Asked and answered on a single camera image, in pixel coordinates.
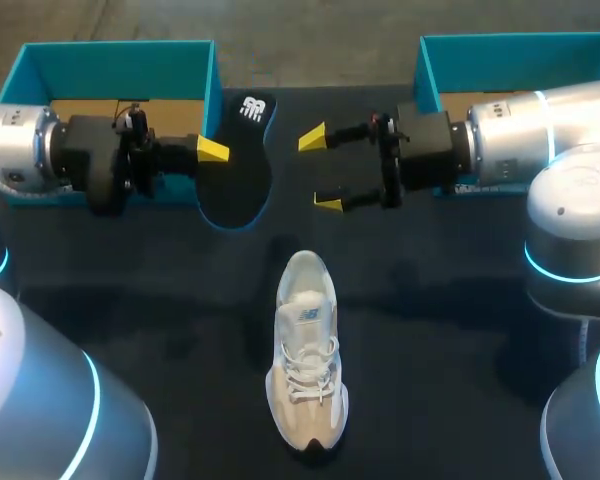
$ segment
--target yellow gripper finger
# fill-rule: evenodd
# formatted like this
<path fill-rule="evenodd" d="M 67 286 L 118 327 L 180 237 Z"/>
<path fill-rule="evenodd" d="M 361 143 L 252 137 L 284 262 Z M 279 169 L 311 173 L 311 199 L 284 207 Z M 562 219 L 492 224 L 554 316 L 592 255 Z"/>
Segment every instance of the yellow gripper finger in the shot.
<path fill-rule="evenodd" d="M 226 163 L 229 161 L 229 147 L 209 140 L 202 135 L 198 135 L 196 150 L 198 152 L 198 162 Z"/>
<path fill-rule="evenodd" d="M 342 199 L 334 196 L 321 195 L 316 192 L 313 194 L 313 204 L 316 207 L 327 208 L 338 212 L 344 212 L 342 208 Z"/>
<path fill-rule="evenodd" d="M 298 140 L 298 151 L 307 152 L 309 150 L 322 150 L 327 148 L 327 127 L 322 122 L 316 128 L 306 133 Z"/>

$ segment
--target cardboard box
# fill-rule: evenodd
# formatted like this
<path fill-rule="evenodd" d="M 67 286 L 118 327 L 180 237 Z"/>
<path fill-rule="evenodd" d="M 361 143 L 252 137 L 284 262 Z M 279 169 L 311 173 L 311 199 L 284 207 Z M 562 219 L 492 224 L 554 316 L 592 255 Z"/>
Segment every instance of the cardboard box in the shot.
<path fill-rule="evenodd" d="M 212 138 L 222 115 L 222 86 L 212 41 L 71 42 L 25 44 L 0 93 L 0 103 L 51 105 L 61 118 L 115 115 L 118 100 L 152 99 L 145 108 L 159 135 Z M 76 193 L 13 205 L 81 205 Z M 130 204 L 197 205 L 195 183 L 165 175 L 148 200 Z"/>
<path fill-rule="evenodd" d="M 600 33 L 425 36 L 420 39 L 414 95 L 420 112 L 448 109 L 452 120 L 462 120 L 475 103 L 596 80 L 600 80 Z M 521 184 L 479 188 L 475 177 L 465 177 L 455 191 L 519 194 L 528 188 Z"/>
<path fill-rule="evenodd" d="M 204 102 L 199 100 L 149 100 L 121 101 L 117 112 L 139 103 L 147 114 L 149 127 L 156 137 L 184 137 L 192 133 L 202 133 L 204 122 Z"/>
<path fill-rule="evenodd" d="M 156 137 L 184 137 L 202 132 L 204 101 L 201 100 L 53 100 L 51 108 L 64 122 L 73 115 L 110 117 L 113 122 L 133 103 L 145 111 Z"/>

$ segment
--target shoe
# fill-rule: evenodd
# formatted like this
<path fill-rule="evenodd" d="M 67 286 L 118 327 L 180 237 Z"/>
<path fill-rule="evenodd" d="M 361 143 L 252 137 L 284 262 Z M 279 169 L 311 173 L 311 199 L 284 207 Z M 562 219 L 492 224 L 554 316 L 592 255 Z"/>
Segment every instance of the shoe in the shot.
<path fill-rule="evenodd" d="M 278 286 L 267 400 L 293 448 L 333 448 L 349 414 L 342 383 L 337 302 L 331 276 L 313 252 L 293 255 Z"/>

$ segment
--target black insole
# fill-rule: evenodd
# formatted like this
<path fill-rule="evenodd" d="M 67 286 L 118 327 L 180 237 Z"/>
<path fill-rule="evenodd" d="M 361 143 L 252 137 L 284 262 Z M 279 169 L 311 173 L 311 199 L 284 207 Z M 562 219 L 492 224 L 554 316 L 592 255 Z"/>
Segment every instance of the black insole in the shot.
<path fill-rule="evenodd" d="M 231 99 L 213 140 L 229 147 L 229 163 L 200 163 L 196 191 L 200 211 L 214 226 L 249 226 L 264 209 L 271 190 L 265 136 L 276 99 L 259 92 Z"/>

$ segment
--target black tablecloth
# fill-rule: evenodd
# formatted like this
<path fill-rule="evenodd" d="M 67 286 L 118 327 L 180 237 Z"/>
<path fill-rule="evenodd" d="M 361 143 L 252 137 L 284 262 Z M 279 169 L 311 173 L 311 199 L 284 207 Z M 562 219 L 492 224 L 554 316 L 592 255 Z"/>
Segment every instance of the black tablecloth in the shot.
<path fill-rule="evenodd" d="M 540 414 L 566 375 L 566 327 L 524 293 L 524 199 L 422 192 L 396 211 L 317 210 L 314 188 L 379 179 L 377 156 L 298 156 L 298 137 L 323 119 L 364 120 L 410 88 L 273 92 L 275 184 L 248 231 L 213 230 L 192 209 L 103 220 L 0 199 L 24 301 L 146 401 L 159 479 L 545 478 Z M 320 467 L 284 447 L 264 388 L 275 289 L 299 249 L 335 282 L 351 402 L 342 448 Z"/>

